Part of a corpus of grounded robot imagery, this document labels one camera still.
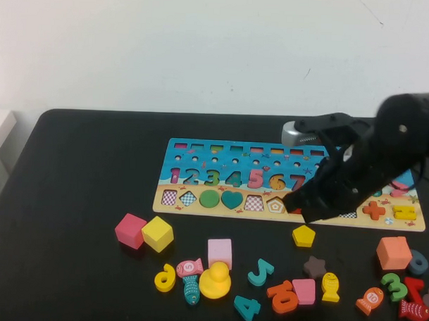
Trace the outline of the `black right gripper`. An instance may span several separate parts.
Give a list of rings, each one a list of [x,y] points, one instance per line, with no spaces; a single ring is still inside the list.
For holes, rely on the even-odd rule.
[[[354,212],[412,164],[404,133],[371,126],[322,160],[313,179],[285,195],[286,210],[301,209],[306,224]]]

